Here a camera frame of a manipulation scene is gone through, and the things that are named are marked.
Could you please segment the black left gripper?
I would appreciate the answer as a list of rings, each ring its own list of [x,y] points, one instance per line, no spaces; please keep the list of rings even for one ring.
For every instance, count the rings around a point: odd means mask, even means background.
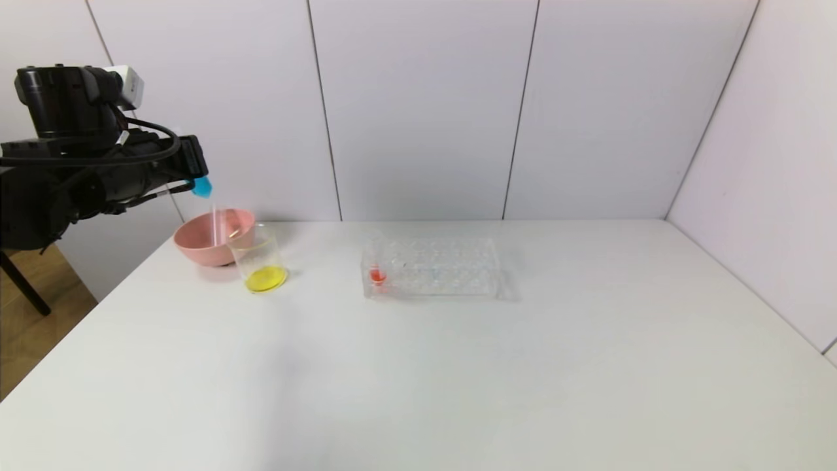
[[[153,200],[188,192],[209,195],[209,168],[196,136],[146,136],[128,147],[129,157],[162,153],[162,158],[128,166],[128,200]]]

